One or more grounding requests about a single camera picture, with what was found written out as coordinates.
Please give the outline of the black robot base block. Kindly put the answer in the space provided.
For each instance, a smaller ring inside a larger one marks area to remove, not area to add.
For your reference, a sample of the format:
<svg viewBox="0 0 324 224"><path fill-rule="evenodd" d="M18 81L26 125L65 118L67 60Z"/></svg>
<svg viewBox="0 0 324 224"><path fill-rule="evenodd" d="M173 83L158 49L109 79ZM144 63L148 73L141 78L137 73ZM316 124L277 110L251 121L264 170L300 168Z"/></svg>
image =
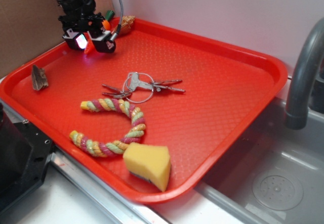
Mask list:
<svg viewBox="0 0 324 224"><path fill-rule="evenodd" d="M1 104L1 214L45 180L53 141L29 121L14 123Z"/></svg>

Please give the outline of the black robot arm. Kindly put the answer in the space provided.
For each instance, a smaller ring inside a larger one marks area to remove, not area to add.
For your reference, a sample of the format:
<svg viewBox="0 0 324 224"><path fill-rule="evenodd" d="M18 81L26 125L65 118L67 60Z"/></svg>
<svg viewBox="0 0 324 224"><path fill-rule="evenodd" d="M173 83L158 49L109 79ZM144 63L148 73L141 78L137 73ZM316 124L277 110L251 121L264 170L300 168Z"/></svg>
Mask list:
<svg viewBox="0 0 324 224"><path fill-rule="evenodd" d="M73 50L83 50L80 43L86 42L85 33L89 35L94 48L100 53L113 53L116 50L115 38L106 30L101 13L95 13L95 0L56 0L62 7L64 15L59 17L64 31L63 39Z"/></svg>

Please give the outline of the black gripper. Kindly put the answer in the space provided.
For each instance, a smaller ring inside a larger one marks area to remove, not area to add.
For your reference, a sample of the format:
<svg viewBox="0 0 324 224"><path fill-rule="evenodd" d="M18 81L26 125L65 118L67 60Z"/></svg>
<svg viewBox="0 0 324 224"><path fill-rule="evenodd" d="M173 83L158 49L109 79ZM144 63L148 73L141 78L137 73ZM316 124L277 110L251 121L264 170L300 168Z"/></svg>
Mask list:
<svg viewBox="0 0 324 224"><path fill-rule="evenodd" d="M84 50L87 38L81 32L89 32L90 39L97 52L113 53L116 43L110 31L103 27L104 17L95 14L95 0L58 0L65 15L59 17L65 31L63 39L73 50Z"/></svg>

